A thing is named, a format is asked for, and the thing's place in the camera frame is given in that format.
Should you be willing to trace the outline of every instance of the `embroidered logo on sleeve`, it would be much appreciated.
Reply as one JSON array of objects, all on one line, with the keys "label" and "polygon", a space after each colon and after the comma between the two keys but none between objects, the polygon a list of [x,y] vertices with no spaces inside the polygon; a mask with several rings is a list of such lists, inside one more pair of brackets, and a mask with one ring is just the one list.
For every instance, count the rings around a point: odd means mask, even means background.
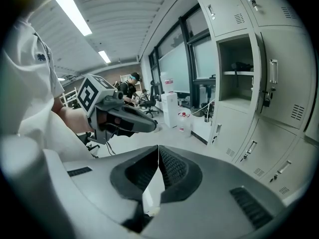
[{"label": "embroidered logo on sleeve", "polygon": [[38,60],[45,61],[45,55],[44,54],[38,54]]}]

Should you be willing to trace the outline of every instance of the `white floor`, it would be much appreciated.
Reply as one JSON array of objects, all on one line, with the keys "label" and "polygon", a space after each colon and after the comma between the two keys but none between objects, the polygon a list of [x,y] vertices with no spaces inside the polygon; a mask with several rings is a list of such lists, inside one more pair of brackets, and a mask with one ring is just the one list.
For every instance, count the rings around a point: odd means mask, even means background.
[{"label": "white floor", "polygon": [[[109,143],[113,151],[120,155],[121,153],[131,151],[145,146],[157,144],[181,148],[196,153],[203,153],[206,145],[194,136],[185,138],[183,133],[179,132],[177,127],[169,128],[164,123],[163,113],[154,114],[154,119],[158,122],[159,131],[151,133],[135,133],[131,137],[114,136]],[[100,149],[94,155],[101,157],[110,156],[106,145],[100,145]],[[164,191],[164,183],[160,170],[158,169],[150,184],[143,193],[144,212],[149,215],[155,215],[160,208],[160,194]]]}]

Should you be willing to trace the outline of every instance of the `person in white shirt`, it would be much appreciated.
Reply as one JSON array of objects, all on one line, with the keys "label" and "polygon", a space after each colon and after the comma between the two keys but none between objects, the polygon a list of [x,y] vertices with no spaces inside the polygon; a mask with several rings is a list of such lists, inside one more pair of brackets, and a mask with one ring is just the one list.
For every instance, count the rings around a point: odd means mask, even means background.
[{"label": "person in white shirt", "polygon": [[[64,92],[54,71],[52,52],[28,19],[50,0],[33,0],[8,35],[1,51],[1,130],[33,138],[62,161],[92,158],[75,133],[92,131],[82,109],[64,107]],[[101,115],[100,123],[106,122]]]}]

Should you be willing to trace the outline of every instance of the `fluorescent light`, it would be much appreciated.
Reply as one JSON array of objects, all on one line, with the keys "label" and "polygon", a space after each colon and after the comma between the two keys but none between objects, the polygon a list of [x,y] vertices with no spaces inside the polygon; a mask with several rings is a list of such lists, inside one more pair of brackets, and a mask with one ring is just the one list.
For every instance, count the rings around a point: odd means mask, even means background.
[{"label": "fluorescent light", "polygon": [[99,54],[100,54],[100,56],[104,59],[104,61],[105,61],[106,63],[110,63],[110,62],[111,62],[110,59],[109,59],[109,57],[106,55],[106,53],[105,53],[104,50],[99,51]]},{"label": "fluorescent light", "polygon": [[64,10],[66,15],[68,15],[70,20],[72,20],[74,25],[80,30],[80,32],[84,36],[92,33],[88,24],[85,22],[84,18],[82,17],[74,0],[56,0],[56,1]]}]

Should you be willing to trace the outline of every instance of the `locker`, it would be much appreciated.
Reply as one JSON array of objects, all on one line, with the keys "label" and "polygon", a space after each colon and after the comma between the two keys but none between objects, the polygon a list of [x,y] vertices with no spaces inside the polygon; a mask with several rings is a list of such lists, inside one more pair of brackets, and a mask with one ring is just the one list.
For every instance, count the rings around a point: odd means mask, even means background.
[{"label": "locker", "polygon": [[259,119],[245,150],[235,164],[259,180],[283,157],[294,138],[294,134]]},{"label": "locker", "polygon": [[240,0],[198,0],[210,19],[214,35],[246,29],[250,19]]},{"label": "locker", "polygon": [[246,1],[253,11],[259,26],[303,26],[298,15],[287,0],[254,0],[255,4],[253,4],[253,0]]},{"label": "locker", "polygon": [[317,162],[318,149],[300,138],[287,159],[279,162],[261,182],[280,198],[286,198],[311,180]]},{"label": "locker", "polygon": [[310,41],[301,30],[263,29],[269,107],[262,115],[300,128],[310,101],[316,64]]},{"label": "locker", "polygon": [[250,121],[245,113],[218,106],[212,144],[223,155],[222,159],[231,162],[235,158],[249,130]]}]

